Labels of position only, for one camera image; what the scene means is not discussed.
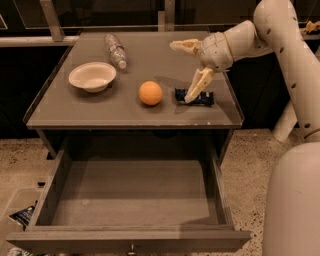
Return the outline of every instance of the orange ball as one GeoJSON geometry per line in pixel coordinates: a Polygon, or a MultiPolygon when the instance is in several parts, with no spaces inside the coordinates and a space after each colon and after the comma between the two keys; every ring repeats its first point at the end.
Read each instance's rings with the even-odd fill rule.
{"type": "Polygon", "coordinates": [[[162,99],[162,90],[159,84],[153,81],[144,82],[139,89],[140,100],[150,106],[158,104],[162,99]]]}

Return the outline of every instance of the trash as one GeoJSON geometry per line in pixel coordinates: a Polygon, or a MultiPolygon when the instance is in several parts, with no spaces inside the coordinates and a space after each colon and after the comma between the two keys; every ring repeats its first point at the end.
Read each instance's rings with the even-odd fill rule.
{"type": "Polygon", "coordinates": [[[23,230],[25,230],[31,220],[32,214],[34,212],[34,209],[37,203],[38,201],[36,201],[34,205],[31,205],[23,210],[20,210],[16,213],[9,215],[8,216],[9,219],[23,226],[23,230]]]}
{"type": "Polygon", "coordinates": [[[21,248],[14,247],[10,249],[7,256],[51,256],[51,254],[32,254],[21,248]]]}

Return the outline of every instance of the terrazzo floor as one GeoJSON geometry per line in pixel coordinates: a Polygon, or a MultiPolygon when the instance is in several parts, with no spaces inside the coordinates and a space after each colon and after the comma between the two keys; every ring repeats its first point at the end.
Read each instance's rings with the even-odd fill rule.
{"type": "MultiPolygon", "coordinates": [[[[280,157],[291,147],[303,142],[299,129],[280,143],[268,129],[237,130],[222,163],[225,191],[237,230],[250,230],[252,239],[236,253],[195,253],[201,256],[260,256],[265,199],[269,176],[280,157]]],[[[45,181],[53,166],[46,160],[47,150],[40,139],[0,140],[0,217],[12,195],[21,188],[36,188],[45,181]]],[[[0,254],[12,247],[0,230],[0,254]]]]}

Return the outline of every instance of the bottle cap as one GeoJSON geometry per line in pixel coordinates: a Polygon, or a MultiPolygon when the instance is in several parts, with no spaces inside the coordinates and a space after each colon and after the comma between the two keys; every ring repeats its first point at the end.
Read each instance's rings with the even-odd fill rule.
{"type": "Polygon", "coordinates": [[[125,62],[124,60],[120,60],[118,63],[119,68],[121,69],[125,69],[127,66],[127,62],[125,62]]]}

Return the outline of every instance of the table top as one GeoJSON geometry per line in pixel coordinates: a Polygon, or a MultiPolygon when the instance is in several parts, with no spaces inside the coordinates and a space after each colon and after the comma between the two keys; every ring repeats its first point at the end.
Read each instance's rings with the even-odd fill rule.
{"type": "Polygon", "coordinates": [[[181,105],[174,88],[189,88],[197,57],[170,49],[175,40],[208,36],[206,32],[119,32],[128,57],[126,70],[118,71],[111,88],[88,93],[68,82],[70,72],[88,62],[110,63],[104,46],[108,32],[83,32],[27,121],[30,129],[211,129],[240,128],[243,116],[229,80],[217,73],[206,91],[213,91],[211,107],[181,105]],[[152,80],[163,92],[153,107],[138,97],[140,85],[152,80]]]}

